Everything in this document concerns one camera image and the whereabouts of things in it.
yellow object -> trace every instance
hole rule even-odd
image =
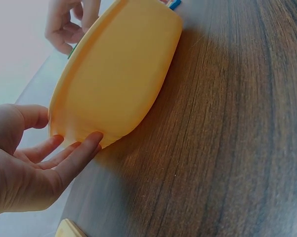
[[[182,31],[158,0],[116,0],[71,55],[49,107],[50,134],[66,145],[104,134],[104,148],[135,129],[153,105]]]
[[[86,237],[86,235],[68,219],[60,222],[55,237]]]

